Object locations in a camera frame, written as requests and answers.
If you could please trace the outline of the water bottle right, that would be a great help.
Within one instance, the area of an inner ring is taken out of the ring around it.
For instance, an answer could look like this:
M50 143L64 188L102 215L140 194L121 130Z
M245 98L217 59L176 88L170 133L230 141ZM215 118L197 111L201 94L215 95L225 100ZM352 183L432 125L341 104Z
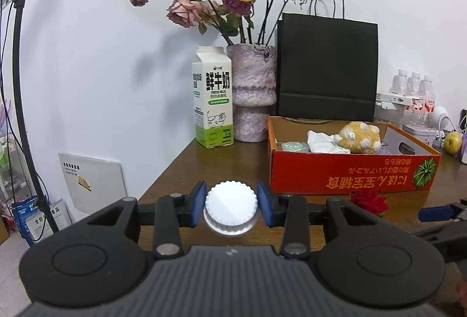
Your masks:
M422 116L426 123L435 108L435 91L432 78L428 75L419 84L419 98L422 100Z

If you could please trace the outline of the red artificial rose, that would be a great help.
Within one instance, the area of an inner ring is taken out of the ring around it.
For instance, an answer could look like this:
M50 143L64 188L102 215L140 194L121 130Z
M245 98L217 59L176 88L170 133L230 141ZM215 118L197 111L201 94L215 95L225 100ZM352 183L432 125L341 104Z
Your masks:
M389 209L389 206L386 204L386 197L378 191L370 189L353 191L351 193L351 202L378 217L382 217Z

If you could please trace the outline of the black light stand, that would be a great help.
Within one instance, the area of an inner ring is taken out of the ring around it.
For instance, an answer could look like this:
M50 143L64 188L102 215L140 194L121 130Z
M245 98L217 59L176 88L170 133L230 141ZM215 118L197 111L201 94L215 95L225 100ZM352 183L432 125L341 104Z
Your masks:
M43 192L40 177L37 175L36 167L32 158L31 149L25 125L25 116L23 110L22 94L21 94L21 28L23 21L23 13L26 0L12 0L13 8L15 9L15 18L13 25L13 41L12 41L12 80L13 80L13 97L15 114L18 125L18 133L21 138L21 147L25 158L26 166L32 181L33 189L37 195L37 205L39 210L47 219L51 231L56 233L59 231L58 225L51 213L48 202L48 197Z

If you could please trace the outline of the white ridged jar lid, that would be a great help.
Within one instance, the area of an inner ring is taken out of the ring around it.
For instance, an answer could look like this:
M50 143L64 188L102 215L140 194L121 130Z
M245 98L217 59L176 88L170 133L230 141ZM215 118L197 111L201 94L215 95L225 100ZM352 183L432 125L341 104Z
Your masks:
M218 183L208 191L203 217L209 229L220 236L242 236L252 230L258 221L257 195L245 183Z

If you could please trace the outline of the green apple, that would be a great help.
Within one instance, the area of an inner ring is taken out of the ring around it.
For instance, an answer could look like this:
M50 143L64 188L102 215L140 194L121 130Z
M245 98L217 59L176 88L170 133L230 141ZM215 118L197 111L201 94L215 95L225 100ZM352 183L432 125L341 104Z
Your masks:
M457 131L449 132L443 141L443 148L450 155L457 155L462 148L462 135Z

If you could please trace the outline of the silver tin box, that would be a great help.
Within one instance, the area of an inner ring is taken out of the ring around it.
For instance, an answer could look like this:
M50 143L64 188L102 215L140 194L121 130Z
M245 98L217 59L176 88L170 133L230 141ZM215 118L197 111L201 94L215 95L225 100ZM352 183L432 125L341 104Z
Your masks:
M430 146L433 145L437 135L436 129L424 125L406 124L402 130Z

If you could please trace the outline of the blue white package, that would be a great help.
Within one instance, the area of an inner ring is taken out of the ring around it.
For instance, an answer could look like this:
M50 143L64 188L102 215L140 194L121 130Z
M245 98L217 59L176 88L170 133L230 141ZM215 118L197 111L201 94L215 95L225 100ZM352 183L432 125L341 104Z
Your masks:
M39 210L36 201L37 196L32 196L24 201L12 203L10 207L21 237L26 240L29 246L35 245L53 233L47 218ZM67 204L64 200L60 199L50 204L50 210L59 230L72 225Z

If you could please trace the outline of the white tissue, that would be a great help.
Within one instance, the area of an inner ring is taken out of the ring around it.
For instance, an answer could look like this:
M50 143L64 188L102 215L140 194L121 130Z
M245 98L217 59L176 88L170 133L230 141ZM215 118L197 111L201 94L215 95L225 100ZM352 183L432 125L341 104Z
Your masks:
M345 149L334 142L334 136L324 133L316 133L309 130L307 133L307 144L311 153L327 154L350 154L349 149Z

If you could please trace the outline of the alpaca plush white yellow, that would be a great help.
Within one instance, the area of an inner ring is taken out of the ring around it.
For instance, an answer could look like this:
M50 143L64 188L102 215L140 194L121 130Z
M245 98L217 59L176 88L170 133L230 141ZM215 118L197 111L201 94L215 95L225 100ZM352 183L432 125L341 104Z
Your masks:
M377 153L381 148L380 130L364 122L350 122L334 136L334 142L351 153Z

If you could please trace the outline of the small purple box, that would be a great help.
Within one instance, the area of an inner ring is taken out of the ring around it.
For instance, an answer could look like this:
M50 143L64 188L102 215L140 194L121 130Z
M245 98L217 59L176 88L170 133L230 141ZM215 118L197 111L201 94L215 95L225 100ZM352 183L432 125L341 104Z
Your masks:
M467 164L467 134L462 135L461 151L459 153L462 164Z

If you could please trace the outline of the water bottle left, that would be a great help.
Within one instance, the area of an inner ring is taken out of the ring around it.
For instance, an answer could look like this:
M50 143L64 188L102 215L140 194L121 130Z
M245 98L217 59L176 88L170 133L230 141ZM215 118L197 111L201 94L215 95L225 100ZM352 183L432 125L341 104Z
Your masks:
M389 92L398 96L405 96L407 94L407 86L408 71L405 69L399 69L397 75L393 77L393 82Z

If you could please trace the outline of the water bottle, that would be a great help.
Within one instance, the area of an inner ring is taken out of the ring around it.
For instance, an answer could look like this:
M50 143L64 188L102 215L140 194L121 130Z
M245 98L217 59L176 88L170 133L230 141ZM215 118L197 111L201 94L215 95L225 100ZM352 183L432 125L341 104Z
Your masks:
M435 108L435 91L432 78L428 75L419 84L419 98L422 100L422 116L426 123Z
M418 72L413 71L412 75L407 80L407 88L405 95L410 97L419 96L419 86L421 82L421 75Z
M405 69L399 69L397 75L393 77L393 82L389 92L398 96L405 96L407 94L407 86L408 71Z

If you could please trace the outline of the milk carton white green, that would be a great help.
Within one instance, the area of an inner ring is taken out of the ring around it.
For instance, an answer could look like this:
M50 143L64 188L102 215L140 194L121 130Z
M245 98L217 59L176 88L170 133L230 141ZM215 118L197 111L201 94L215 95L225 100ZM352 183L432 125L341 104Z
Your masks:
M230 58L222 47L198 47L191 71L197 142L207 149L233 144Z

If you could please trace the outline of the red cardboard box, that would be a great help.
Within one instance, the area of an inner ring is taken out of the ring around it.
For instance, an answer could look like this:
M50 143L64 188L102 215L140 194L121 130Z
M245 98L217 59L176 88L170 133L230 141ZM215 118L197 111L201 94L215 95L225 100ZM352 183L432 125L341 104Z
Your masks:
M345 124L270 116L270 188L278 194L347 195L358 190L393 193L431 187L441 153L388 123L378 124L382 153L292 153L282 148L284 142L305 141L310 130L331 135Z

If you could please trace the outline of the white flat carton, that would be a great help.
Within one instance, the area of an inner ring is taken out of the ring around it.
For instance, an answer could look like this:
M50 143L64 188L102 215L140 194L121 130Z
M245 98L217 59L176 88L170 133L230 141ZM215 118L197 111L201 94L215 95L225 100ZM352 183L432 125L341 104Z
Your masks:
M402 96L395 93L377 93L375 106L384 110L403 111L407 107L411 107L413 96Z

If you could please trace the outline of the black paper bag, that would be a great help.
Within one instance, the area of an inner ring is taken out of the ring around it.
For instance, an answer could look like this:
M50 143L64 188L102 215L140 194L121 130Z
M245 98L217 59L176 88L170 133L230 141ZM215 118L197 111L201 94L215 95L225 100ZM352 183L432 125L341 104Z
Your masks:
M370 122L378 83L378 25L285 13L277 28L276 114Z

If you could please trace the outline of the water bottle middle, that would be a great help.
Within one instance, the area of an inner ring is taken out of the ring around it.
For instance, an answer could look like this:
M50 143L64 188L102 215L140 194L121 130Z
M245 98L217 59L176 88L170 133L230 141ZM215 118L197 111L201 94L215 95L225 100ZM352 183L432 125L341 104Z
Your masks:
M418 72L413 71L412 75L407 80L407 88L405 95L410 97L419 96L419 86L421 82L421 75Z

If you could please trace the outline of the white round device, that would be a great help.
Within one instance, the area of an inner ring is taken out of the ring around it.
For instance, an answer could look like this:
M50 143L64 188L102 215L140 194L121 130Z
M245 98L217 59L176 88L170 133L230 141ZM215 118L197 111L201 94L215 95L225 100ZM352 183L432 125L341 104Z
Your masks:
M442 130L447 125L445 120L449 120L447 110L440 105L436 105L431 113L430 125L436 130Z

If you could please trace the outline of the purple textured vase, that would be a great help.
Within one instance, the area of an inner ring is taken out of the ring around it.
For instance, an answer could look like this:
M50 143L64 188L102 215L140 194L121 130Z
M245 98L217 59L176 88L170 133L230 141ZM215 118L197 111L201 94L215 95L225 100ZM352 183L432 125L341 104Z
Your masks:
M269 107L276 104L276 49L238 43L226 48L233 75L233 132L239 142L268 135Z

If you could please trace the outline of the iridescent plastic wrap ball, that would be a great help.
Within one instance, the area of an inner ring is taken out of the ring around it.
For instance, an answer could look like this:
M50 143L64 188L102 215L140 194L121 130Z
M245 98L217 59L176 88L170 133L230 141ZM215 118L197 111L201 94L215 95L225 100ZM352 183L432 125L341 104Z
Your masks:
M290 153L309 153L310 148L306 142L283 142L281 149Z

